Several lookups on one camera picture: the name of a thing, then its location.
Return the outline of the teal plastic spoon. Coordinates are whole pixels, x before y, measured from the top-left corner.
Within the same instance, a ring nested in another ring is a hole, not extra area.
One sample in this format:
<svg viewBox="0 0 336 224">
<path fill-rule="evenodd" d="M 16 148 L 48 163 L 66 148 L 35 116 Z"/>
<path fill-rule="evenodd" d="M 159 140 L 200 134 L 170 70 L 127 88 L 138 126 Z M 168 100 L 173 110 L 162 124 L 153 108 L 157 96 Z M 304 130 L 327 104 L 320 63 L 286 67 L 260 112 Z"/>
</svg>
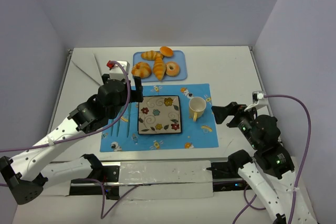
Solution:
<svg viewBox="0 0 336 224">
<path fill-rule="evenodd" d="M 116 133 L 116 136 L 117 136 L 117 137 L 118 137 L 118 135 L 119 135 L 120 122 L 122 121 L 121 119 L 122 119 L 122 115 L 120 116 L 120 119 L 119 119 L 119 121 L 118 121 L 118 123 L 117 123 L 117 133 Z"/>
</svg>

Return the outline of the yellow mug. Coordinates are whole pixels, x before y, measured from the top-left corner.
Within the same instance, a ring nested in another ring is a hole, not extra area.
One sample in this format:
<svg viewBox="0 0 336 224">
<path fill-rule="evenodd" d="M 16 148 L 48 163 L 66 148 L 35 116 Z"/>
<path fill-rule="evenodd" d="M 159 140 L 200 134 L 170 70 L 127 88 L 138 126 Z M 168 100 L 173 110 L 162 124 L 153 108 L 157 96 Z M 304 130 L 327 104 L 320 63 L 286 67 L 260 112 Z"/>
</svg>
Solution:
<svg viewBox="0 0 336 224">
<path fill-rule="evenodd" d="M 206 101 L 201 97 L 193 97 L 190 99 L 188 104 L 189 114 L 190 118 L 192 118 L 194 122 L 203 115 L 206 105 Z"/>
</svg>

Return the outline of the teal plastic knife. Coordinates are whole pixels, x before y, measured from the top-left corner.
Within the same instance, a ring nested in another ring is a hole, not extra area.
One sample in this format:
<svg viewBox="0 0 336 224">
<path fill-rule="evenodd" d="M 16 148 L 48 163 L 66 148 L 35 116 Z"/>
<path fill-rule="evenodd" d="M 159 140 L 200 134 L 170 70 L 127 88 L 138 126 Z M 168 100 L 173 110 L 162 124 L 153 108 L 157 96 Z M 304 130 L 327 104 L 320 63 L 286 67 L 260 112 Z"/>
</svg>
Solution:
<svg viewBox="0 0 336 224">
<path fill-rule="evenodd" d="M 129 137 L 129 132 L 130 132 L 131 108 L 132 108 L 132 104 L 129 103 L 129 105 L 128 105 L 127 138 Z"/>
</svg>

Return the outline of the square floral plate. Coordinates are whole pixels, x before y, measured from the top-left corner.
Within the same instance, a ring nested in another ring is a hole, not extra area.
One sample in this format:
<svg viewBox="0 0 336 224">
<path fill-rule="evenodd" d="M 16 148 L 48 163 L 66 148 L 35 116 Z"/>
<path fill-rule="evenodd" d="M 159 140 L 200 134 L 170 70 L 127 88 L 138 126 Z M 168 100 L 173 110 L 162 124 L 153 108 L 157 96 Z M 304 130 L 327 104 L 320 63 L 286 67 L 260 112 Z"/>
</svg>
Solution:
<svg viewBox="0 0 336 224">
<path fill-rule="evenodd" d="M 177 95 L 145 96 L 138 105 L 138 134 L 182 133 L 181 103 Z"/>
</svg>

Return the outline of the metal rail with white cover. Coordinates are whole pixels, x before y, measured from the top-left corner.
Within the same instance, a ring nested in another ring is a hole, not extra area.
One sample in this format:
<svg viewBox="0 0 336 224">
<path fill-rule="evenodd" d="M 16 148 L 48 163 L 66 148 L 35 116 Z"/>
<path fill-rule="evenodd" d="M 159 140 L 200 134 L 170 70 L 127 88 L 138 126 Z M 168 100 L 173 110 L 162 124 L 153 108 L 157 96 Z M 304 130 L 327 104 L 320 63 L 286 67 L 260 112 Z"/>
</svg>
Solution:
<svg viewBox="0 0 336 224">
<path fill-rule="evenodd" d="M 72 196 L 105 194 L 108 200 L 211 198 L 215 192 L 243 190 L 246 183 L 229 173 L 227 164 L 210 161 L 122 162 L 105 166 L 102 187 L 73 180 Z"/>
</svg>

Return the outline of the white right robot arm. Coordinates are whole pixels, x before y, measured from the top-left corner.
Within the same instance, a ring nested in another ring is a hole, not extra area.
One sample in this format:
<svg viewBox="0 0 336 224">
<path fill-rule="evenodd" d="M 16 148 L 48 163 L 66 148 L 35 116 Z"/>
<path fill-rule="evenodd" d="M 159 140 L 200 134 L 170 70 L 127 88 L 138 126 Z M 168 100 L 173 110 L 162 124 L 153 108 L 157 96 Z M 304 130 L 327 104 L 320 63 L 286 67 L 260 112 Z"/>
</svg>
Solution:
<svg viewBox="0 0 336 224">
<path fill-rule="evenodd" d="M 213 106 L 215 122 L 229 116 L 228 128 L 238 128 L 255 150 L 251 157 L 239 150 L 228 157 L 229 171 L 239 175 L 254 191 L 273 223 L 317 223 L 296 184 L 297 172 L 288 151 L 278 141 L 277 119 L 257 115 L 255 108 L 232 102 Z"/>
</svg>

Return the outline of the round orange bun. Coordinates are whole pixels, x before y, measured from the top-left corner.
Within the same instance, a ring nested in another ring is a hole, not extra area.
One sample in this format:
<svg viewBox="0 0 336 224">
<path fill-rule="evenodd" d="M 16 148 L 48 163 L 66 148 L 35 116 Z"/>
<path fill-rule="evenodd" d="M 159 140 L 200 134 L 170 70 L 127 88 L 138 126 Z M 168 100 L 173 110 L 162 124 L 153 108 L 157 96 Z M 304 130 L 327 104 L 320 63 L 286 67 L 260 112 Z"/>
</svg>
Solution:
<svg viewBox="0 0 336 224">
<path fill-rule="evenodd" d="M 160 48 L 160 53 L 165 57 L 173 57 L 174 55 L 173 50 L 166 46 Z"/>
</svg>

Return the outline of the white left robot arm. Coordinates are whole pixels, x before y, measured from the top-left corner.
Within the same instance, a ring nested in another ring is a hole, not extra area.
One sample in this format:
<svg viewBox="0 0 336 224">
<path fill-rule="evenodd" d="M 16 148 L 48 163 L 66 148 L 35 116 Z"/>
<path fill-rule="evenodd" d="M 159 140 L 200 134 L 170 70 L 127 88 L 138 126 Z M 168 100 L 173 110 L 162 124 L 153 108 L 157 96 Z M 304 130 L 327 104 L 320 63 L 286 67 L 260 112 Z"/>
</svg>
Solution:
<svg viewBox="0 0 336 224">
<path fill-rule="evenodd" d="M 83 154 L 71 162 L 50 162 L 79 140 L 106 130 L 109 121 L 117 122 L 129 103 L 143 101 L 141 79 L 134 81 L 135 90 L 131 90 L 127 80 L 106 79 L 97 94 L 78 105 L 34 146 L 13 157 L 1 157 L 1 175 L 18 205 L 31 202 L 56 184 L 102 180 L 103 165 L 93 154 Z"/>
</svg>

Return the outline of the blue plastic tray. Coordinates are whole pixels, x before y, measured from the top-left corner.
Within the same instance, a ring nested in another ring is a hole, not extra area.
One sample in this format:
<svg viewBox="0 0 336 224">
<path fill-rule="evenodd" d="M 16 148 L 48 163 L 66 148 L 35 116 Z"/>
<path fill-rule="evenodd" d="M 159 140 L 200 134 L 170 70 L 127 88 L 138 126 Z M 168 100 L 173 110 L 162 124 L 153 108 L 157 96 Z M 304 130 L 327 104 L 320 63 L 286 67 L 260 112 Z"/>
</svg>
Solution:
<svg viewBox="0 0 336 224">
<path fill-rule="evenodd" d="M 187 78 L 185 55 L 180 50 L 174 50 L 171 57 L 153 50 L 136 52 L 131 72 L 140 76 L 142 82 L 184 80 Z"/>
</svg>

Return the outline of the blue cartoon placemat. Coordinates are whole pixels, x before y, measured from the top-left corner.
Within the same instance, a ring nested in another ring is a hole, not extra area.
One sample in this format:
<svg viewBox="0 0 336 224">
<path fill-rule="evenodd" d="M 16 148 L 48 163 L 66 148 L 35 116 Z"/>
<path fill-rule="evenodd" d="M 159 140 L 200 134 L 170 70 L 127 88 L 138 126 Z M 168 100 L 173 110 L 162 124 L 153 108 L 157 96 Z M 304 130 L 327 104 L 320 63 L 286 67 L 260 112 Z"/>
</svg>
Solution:
<svg viewBox="0 0 336 224">
<path fill-rule="evenodd" d="M 101 152 L 129 152 L 174 150 L 183 148 L 215 148 L 219 146 L 216 126 L 211 111 L 212 101 L 208 83 L 188 85 L 145 86 L 143 95 L 177 95 L 181 103 L 182 133 L 166 135 L 138 134 L 138 103 L 132 103 L 130 132 L 127 138 L 128 110 L 122 116 L 119 135 L 117 123 L 110 136 L 110 128 L 101 134 Z M 193 97 L 201 97 L 206 101 L 204 114 L 196 122 L 190 118 L 188 104 Z"/>
</svg>

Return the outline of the teal plastic fork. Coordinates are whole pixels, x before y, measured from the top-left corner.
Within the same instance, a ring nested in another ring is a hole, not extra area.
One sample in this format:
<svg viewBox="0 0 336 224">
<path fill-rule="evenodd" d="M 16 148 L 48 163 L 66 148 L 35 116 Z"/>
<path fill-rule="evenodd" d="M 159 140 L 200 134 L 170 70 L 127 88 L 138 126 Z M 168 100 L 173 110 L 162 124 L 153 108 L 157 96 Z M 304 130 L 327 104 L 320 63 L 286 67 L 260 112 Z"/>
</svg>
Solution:
<svg viewBox="0 0 336 224">
<path fill-rule="evenodd" d="M 112 119 L 112 121 L 111 121 L 112 126 L 110 127 L 110 129 L 111 129 L 110 130 L 110 133 L 111 133 L 110 136 L 113 135 L 113 128 L 114 128 L 115 121 L 116 121 L 115 119 Z"/>
</svg>

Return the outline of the sugared orange donut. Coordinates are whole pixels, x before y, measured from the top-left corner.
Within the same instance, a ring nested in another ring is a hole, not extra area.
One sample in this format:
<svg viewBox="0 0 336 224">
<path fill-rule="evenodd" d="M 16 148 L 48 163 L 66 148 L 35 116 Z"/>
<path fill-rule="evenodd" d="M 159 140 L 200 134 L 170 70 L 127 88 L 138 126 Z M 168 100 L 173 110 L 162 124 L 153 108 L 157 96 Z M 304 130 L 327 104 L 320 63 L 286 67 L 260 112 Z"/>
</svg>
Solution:
<svg viewBox="0 0 336 224">
<path fill-rule="evenodd" d="M 170 77 L 176 77 L 180 73 L 180 66 L 173 61 L 166 63 L 166 74 Z"/>
</svg>

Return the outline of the long striped croissant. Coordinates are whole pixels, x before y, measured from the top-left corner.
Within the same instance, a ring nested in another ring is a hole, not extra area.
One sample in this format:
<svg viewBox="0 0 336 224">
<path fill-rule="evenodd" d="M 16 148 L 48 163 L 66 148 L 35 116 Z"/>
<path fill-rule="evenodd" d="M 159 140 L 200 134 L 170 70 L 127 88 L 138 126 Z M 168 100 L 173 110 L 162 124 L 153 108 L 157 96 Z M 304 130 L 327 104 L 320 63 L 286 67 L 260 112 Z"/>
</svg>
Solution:
<svg viewBox="0 0 336 224">
<path fill-rule="evenodd" d="M 159 81 L 163 80 L 163 77 L 166 72 L 166 64 L 164 63 L 163 59 L 161 58 L 155 59 L 152 72 Z"/>
</svg>

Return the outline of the upper striped croissant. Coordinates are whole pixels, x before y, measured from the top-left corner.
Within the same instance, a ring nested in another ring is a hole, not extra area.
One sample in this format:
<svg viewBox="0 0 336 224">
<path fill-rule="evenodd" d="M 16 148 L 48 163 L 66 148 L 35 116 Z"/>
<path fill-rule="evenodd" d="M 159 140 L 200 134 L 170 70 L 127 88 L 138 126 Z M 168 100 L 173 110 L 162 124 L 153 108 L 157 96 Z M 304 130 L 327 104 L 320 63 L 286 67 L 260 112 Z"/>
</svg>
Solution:
<svg viewBox="0 0 336 224">
<path fill-rule="evenodd" d="M 148 61 L 153 61 L 156 58 L 163 58 L 163 55 L 160 52 L 154 51 L 154 50 L 150 50 L 150 51 L 145 51 L 143 53 L 141 53 L 141 58 L 144 60 L 148 60 Z"/>
</svg>

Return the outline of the round twisted bread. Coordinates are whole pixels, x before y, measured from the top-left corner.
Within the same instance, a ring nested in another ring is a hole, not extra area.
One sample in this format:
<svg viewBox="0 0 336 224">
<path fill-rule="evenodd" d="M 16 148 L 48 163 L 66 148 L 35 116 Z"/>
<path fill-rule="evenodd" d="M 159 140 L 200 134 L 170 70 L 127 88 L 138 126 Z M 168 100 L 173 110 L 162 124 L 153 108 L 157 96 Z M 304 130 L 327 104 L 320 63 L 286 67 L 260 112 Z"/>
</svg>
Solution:
<svg viewBox="0 0 336 224">
<path fill-rule="evenodd" d="M 139 62 L 132 67 L 131 73 L 134 77 L 140 77 L 141 79 L 148 78 L 151 73 L 151 67 L 146 62 Z"/>
</svg>

